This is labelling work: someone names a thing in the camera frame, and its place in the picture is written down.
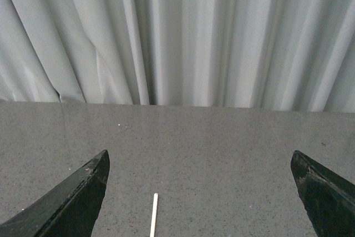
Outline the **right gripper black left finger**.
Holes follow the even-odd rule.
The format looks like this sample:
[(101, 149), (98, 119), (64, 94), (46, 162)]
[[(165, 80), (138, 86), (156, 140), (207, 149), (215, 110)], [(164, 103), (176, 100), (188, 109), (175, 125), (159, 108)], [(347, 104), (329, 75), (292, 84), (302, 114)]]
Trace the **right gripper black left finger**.
[(91, 236), (110, 170), (103, 150), (31, 206), (1, 224), (1, 236)]

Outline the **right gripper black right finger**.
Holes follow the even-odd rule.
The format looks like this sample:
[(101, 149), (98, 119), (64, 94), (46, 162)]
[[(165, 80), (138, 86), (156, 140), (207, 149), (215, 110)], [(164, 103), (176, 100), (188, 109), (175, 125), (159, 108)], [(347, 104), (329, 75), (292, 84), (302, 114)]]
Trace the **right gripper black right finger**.
[(354, 236), (354, 184), (299, 150), (291, 170), (317, 236)]

